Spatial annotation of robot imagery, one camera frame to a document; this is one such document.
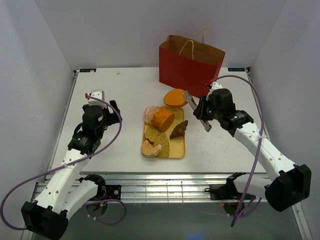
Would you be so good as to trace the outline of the orange round bread half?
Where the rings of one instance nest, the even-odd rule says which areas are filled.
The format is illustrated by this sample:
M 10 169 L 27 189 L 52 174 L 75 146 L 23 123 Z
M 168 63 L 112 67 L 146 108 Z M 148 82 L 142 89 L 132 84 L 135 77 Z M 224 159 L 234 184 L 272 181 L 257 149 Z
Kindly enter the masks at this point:
M 169 107 L 183 107 L 185 106 L 188 102 L 185 101 L 183 94 L 184 94 L 183 89 L 173 89 L 169 91 L 163 98 L 163 102 L 165 105 Z

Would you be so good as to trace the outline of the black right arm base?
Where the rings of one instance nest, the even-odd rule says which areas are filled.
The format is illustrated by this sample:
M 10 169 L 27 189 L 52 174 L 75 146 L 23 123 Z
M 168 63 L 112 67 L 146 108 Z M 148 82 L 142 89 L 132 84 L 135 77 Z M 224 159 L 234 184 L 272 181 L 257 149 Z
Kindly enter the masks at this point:
M 204 189 L 205 193 L 209 193 L 211 200 L 240 200 L 242 193 L 237 192 L 234 187 L 228 184 L 217 186 L 210 184 L 209 187 Z

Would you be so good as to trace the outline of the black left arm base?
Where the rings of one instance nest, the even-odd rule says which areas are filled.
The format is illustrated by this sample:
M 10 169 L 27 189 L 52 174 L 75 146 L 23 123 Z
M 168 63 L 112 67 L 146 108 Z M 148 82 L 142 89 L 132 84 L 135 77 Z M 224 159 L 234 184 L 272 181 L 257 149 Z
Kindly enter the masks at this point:
M 101 187 L 102 190 L 102 199 L 113 199 L 113 200 L 121 200 L 122 194 L 122 186 L 121 185 L 105 185 Z

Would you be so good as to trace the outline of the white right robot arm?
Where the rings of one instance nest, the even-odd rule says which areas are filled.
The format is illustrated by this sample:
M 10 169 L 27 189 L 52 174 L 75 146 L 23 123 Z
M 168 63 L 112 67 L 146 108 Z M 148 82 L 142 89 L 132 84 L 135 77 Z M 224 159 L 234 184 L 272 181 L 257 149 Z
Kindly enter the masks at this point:
M 226 183 L 210 192 L 217 199 L 237 199 L 246 194 L 267 200 L 278 212 L 301 202 L 310 195 L 312 172 L 305 165 L 297 165 L 284 156 L 268 139 L 262 138 L 253 118 L 244 110 L 237 110 L 231 92 L 226 88 L 212 90 L 208 96 L 201 96 L 198 103 L 187 101 L 193 115 L 209 132 L 209 121 L 216 120 L 222 129 L 243 144 L 265 169 L 268 178 L 252 177 L 236 172 Z

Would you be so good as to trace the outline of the orange bread loaf chunk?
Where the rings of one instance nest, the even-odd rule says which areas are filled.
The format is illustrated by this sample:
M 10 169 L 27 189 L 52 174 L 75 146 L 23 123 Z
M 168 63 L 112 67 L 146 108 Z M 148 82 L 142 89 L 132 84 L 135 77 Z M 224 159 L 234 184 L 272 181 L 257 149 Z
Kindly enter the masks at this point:
M 157 128 L 160 132 L 165 132 L 173 123 L 175 114 L 167 107 L 161 106 L 153 114 L 150 126 Z

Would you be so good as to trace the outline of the stainless steel kitchen tongs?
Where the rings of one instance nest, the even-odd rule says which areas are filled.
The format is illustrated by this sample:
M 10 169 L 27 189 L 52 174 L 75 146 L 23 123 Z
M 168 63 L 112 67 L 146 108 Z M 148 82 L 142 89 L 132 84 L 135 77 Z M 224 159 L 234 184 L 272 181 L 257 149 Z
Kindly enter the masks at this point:
M 185 90 L 183 93 L 183 99 L 191 106 L 193 110 L 193 115 L 200 120 L 201 124 L 203 125 L 206 132 L 209 132 L 212 128 L 212 126 L 209 124 L 207 120 L 203 120 L 201 117 L 201 105 L 196 104 L 195 100 L 193 99 L 193 96 Z

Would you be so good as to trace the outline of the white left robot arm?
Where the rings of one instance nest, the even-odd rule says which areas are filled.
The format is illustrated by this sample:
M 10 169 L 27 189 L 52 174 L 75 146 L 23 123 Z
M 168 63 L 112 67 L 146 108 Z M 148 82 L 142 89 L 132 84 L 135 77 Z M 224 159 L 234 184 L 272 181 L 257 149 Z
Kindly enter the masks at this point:
M 82 122 L 73 132 L 61 165 L 54 169 L 45 189 L 33 202 L 21 208 L 26 229 L 50 240 L 59 240 L 69 220 L 88 200 L 100 200 L 106 195 L 102 177 L 90 174 L 71 189 L 82 169 L 99 152 L 104 132 L 113 124 L 121 124 L 120 110 L 115 100 L 106 103 L 89 97 L 83 105 Z

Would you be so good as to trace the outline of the brown chocolate croissant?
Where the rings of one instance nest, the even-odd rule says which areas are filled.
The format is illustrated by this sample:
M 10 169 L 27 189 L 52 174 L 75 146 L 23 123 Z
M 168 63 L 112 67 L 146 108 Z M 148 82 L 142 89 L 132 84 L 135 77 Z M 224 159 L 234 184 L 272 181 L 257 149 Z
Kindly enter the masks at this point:
M 189 121 L 185 120 L 181 123 L 179 123 L 178 125 L 176 125 L 173 129 L 173 131 L 171 132 L 169 138 L 170 139 L 176 139 L 179 137 L 184 137 L 185 136 L 185 132 L 187 129 Z

